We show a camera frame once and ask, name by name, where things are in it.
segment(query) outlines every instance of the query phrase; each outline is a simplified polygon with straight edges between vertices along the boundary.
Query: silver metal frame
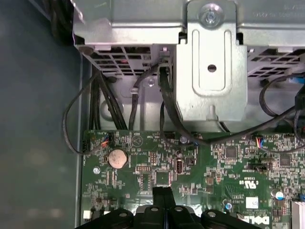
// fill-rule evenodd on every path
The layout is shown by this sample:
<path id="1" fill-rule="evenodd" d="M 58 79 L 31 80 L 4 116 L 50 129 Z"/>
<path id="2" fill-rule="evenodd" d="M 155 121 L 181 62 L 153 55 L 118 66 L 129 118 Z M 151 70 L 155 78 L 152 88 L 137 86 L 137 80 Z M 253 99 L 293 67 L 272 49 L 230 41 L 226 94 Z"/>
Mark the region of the silver metal frame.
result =
<path id="1" fill-rule="evenodd" d="M 174 98 L 184 121 L 242 119 L 247 46 L 305 45 L 305 4 L 299 0 L 72 2 L 74 33 L 94 51 L 117 45 L 174 46 Z M 181 39 L 181 32 L 187 37 Z"/>

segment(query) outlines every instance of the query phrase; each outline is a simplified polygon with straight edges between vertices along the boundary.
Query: motherboard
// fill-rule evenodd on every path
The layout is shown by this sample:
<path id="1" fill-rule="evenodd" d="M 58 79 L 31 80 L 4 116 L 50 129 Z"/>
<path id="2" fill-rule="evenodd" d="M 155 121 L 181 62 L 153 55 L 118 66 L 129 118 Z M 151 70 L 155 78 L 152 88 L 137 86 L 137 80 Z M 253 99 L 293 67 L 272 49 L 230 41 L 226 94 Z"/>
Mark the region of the motherboard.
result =
<path id="1" fill-rule="evenodd" d="M 225 133 L 195 133 L 212 138 Z M 197 146 L 175 132 L 87 131 L 83 150 L 81 218 L 85 223 L 117 208 L 135 213 L 153 204 L 153 187 L 171 187 L 177 205 L 200 216 L 220 210 L 263 229 L 292 228 L 292 209 L 304 202 L 305 151 L 290 134 L 245 136 L 224 144 Z"/>

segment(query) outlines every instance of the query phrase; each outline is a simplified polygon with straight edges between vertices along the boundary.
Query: metal bracket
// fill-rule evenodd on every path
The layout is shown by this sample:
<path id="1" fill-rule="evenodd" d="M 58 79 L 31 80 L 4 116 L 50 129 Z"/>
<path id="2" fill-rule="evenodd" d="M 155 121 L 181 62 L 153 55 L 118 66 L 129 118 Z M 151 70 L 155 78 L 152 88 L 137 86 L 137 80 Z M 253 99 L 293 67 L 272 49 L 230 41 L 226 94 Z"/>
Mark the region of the metal bracket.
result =
<path id="1" fill-rule="evenodd" d="M 240 121 L 247 104 L 246 47 L 234 1 L 188 4 L 187 40 L 176 46 L 174 97 L 185 121 Z"/>

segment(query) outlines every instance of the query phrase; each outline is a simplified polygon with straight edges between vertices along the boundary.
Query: mounting screw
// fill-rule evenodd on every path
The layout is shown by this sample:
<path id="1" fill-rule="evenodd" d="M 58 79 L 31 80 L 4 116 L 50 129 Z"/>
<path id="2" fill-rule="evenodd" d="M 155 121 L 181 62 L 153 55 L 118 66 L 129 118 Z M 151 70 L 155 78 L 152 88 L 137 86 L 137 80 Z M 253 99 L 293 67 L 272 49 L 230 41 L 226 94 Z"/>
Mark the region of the mounting screw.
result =
<path id="1" fill-rule="evenodd" d="M 214 217 L 216 217 L 216 214 L 212 211 L 209 211 L 208 216 L 214 218 Z"/>
<path id="2" fill-rule="evenodd" d="M 175 207 L 175 211 L 182 211 L 182 207 Z"/>
<path id="3" fill-rule="evenodd" d="M 99 167 L 96 166 L 96 167 L 93 168 L 93 173 L 94 174 L 100 174 L 100 172 L 101 172 L 101 169 Z"/>
<path id="4" fill-rule="evenodd" d="M 88 47 L 88 46 L 81 46 L 78 48 L 78 51 L 80 51 L 81 53 L 90 56 L 94 53 L 94 49 L 92 47 Z"/>
<path id="5" fill-rule="evenodd" d="M 187 143 L 187 138 L 184 137 L 184 136 L 181 136 L 179 140 L 180 140 L 180 142 L 181 142 L 182 144 Z"/>
<path id="6" fill-rule="evenodd" d="M 215 25 L 217 23 L 217 14 L 213 10 L 209 10 L 205 15 L 205 21 L 209 25 Z"/>
<path id="7" fill-rule="evenodd" d="M 149 79 L 147 81 L 147 83 L 148 83 L 148 86 L 153 87 L 154 86 L 154 79 Z"/>

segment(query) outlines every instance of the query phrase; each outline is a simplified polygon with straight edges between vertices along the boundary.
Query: blue wire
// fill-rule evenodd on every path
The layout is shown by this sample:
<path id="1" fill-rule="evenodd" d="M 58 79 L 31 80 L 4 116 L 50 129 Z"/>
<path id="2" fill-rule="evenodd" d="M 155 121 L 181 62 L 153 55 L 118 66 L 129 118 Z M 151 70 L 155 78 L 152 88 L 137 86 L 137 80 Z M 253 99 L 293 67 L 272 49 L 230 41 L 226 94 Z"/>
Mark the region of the blue wire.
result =
<path id="1" fill-rule="evenodd" d="M 107 139 L 108 139 L 108 135 L 106 135 L 106 137 L 104 138 L 104 140 L 102 142 L 106 141 Z"/>
<path id="2" fill-rule="evenodd" d="M 261 140 L 261 145 L 260 145 L 261 148 L 263 147 L 263 143 L 264 143 L 264 140 Z"/>

